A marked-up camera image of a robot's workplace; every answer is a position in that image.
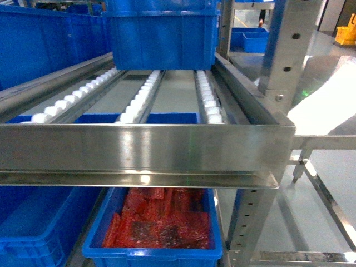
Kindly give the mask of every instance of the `red plastic bag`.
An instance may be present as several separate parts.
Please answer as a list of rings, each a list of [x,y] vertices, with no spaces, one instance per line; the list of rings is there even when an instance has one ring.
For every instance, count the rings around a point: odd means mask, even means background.
[[[115,244],[115,239],[118,233],[118,227],[120,225],[120,215],[118,213],[114,213],[112,220],[110,222],[109,229],[106,232],[106,236],[102,243],[103,248],[113,248]]]

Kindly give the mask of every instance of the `blue plastic bin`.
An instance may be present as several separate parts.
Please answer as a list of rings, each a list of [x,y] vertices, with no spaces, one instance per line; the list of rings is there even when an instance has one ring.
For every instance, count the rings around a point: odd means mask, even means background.
[[[90,18],[0,5],[0,90],[108,53],[105,19]]]
[[[268,32],[245,32],[244,50],[247,53],[264,53],[267,47]]]
[[[119,113],[83,114],[75,123],[114,123]],[[20,123],[30,121],[31,116],[17,116],[6,123]],[[151,113],[147,119],[148,124],[197,124],[198,113]]]
[[[69,6],[65,12],[72,14],[90,15],[88,5],[86,4],[73,4]],[[100,16],[102,12],[102,6],[100,4],[93,4],[94,16]]]
[[[210,214],[211,249],[124,249],[101,248],[115,212],[121,212],[128,189],[111,188],[83,246],[83,255],[97,267],[215,267],[223,255],[212,189],[206,189],[203,208]]]
[[[215,9],[104,12],[121,70],[209,70],[217,44]]]
[[[73,63],[78,64],[107,53],[105,18],[70,14],[68,27]]]
[[[0,187],[0,266],[64,266],[100,190]]]
[[[264,53],[268,35],[269,32],[264,28],[232,28],[230,51],[244,49],[248,53]]]

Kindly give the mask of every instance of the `green light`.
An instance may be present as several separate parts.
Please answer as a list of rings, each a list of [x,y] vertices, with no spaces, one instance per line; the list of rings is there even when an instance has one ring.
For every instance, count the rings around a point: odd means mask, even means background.
[[[310,93],[307,90],[303,90],[301,94],[305,97],[308,97],[310,95]]]

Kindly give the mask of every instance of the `bin lip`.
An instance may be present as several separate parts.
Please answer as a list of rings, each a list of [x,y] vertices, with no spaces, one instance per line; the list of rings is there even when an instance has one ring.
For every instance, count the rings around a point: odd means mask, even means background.
[[[196,260],[219,260],[223,256],[223,247],[215,209],[214,193],[207,189],[211,229],[214,236],[214,249],[128,249],[128,248],[92,248],[91,243],[96,231],[100,226],[101,219],[115,188],[110,188],[103,204],[95,218],[90,232],[84,242],[82,253],[87,258],[126,258],[135,260],[167,260],[196,259]]]
[[[219,16],[220,11],[215,9],[181,11],[181,10],[148,10],[148,11],[123,11],[102,12],[103,17],[154,17],[154,16]]]

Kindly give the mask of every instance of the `yellow bucket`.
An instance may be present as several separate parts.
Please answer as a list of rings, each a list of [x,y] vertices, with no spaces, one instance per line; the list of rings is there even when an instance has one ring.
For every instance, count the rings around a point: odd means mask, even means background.
[[[341,45],[356,45],[356,14],[352,14],[348,27],[338,27],[335,40]]]

